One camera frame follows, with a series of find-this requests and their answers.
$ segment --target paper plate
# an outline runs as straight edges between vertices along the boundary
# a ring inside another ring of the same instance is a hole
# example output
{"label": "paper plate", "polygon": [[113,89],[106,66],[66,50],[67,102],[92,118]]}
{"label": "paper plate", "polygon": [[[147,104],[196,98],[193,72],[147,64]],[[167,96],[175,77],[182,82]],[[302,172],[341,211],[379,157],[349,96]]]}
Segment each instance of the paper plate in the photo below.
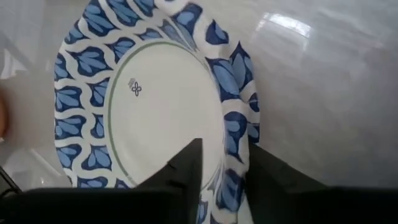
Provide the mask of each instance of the paper plate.
{"label": "paper plate", "polygon": [[250,56],[186,0],[93,0],[55,61],[55,146],[74,187],[134,187],[203,139],[198,223],[234,223],[259,108]]}

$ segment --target black object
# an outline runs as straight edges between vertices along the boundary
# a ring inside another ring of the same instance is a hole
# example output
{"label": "black object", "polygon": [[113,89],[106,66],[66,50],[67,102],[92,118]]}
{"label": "black object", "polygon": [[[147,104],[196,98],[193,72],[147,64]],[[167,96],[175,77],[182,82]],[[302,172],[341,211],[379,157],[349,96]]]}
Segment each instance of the black object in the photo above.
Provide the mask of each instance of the black object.
{"label": "black object", "polygon": [[194,139],[134,189],[35,189],[4,197],[0,218],[129,219],[134,223],[196,223],[202,140]]}
{"label": "black object", "polygon": [[[396,189],[327,187],[260,147],[249,150],[246,195],[255,224],[398,223]],[[135,189],[30,190],[0,198],[0,218],[196,223],[201,162],[201,139],[195,139]]]}
{"label": "black object", "polygon": [[0,191],[0,200],[5,196],[22,192],[2,167],[0,167],[0,187],[5,189]]}
{"label": "black object", "polygon": [[397,189],[327,187],[250,145],[246,195],[260,223],[398,223]]}

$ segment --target small logo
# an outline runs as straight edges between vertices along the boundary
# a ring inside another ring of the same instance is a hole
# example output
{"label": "small logo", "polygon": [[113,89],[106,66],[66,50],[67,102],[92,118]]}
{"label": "small logo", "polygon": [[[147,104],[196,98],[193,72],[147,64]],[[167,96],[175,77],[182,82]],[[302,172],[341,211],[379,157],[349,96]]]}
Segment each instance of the small logo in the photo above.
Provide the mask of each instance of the small logo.
{"label": "small logo", "polygon": [[138,96],[139,92],[142,90],[141,86],[138,85],[138,82],[136,81],[135,78],[130,78],[129,88],[130,88],[131,91],[136,93],[136,96]]}

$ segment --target plate center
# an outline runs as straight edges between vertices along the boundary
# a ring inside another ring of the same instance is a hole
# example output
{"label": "plate center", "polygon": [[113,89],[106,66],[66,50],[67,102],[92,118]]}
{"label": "plate center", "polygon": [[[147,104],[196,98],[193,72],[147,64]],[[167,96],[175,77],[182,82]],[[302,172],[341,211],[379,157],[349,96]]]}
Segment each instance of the plate center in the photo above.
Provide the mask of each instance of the plate center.
{"label": "plate center", "polygon": [[203,138],[202,186],[224,156],[224,121],[211,74],[190,52],[147,44],[111,79],[106,129],[113,161],[136,184],[192,139]]}

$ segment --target white table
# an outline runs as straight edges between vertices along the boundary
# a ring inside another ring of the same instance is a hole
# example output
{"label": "white table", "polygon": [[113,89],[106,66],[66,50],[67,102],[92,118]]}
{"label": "white table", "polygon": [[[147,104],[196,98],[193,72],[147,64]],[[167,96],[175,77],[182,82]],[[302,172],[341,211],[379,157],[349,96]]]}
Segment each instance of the white table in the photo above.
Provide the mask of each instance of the white table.
{"label": "white table", "polygon": [[[196,2],[252,56],[265,150],[326,184],[398,187],[398,2]],[[24,190],[68,185],[53,147],[53,62],[87,3],[0,0],[11,112],[0,165]]]}

